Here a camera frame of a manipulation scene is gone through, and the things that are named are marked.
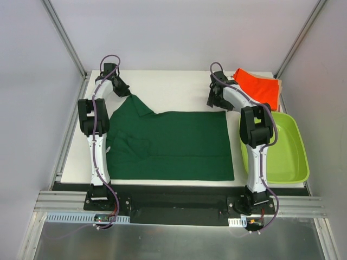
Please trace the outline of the dark green t-shirt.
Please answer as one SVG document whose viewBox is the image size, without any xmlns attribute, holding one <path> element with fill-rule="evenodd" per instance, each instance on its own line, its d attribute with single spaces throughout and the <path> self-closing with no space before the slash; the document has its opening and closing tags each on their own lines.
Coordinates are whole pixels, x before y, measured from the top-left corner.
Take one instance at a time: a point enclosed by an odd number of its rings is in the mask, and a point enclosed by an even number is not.
<svg viewBox="0 0 347 260">
<path fill-rule="evenodd" d="M 129 96 L 110 117 L 112 180 L 233 181 L 225 112 L 155 113 Z"/>
</svg>

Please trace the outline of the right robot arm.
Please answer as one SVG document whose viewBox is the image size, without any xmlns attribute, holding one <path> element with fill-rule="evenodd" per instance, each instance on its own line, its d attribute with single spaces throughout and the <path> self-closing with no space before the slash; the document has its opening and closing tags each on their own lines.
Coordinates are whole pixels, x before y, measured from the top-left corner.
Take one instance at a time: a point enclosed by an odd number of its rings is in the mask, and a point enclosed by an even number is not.
<svg viewBox="0 0 347 260">
<path fill-rule="evenodd" d="M 212 72 L 207 105 L 234 109 L 240 113 L 239 135 L 248 154 L 248 180 L 245 195 L 233 203 L 233 209 L 250 216 L 269 202 L 266 178 L 266 156 L 274 135 L 274 120 L 268 104 L 246 94 L 239 84 L 229 80 L 223 71 Z"/>
</svg>

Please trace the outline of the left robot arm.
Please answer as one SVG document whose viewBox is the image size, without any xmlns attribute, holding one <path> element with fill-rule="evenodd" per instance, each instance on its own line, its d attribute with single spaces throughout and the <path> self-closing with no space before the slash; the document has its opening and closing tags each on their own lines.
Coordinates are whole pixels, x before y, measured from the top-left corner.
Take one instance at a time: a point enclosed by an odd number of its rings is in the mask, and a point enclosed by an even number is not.
<svg viewBox="0 0 347 260">
<path fill-rule="evenodd" d="M 106 139 L 110 130 L 106 99 L 111 93 L 120 97 L 130 95 L 129 86 L 119 77 L 119 66 L 105 63 L 90 96 L 78 100 L 79 125 L 87 139 L 91 158 L 91 183 L 86 194 L 85 210 L 119 209 L 106 158 Z"/>
</svg>

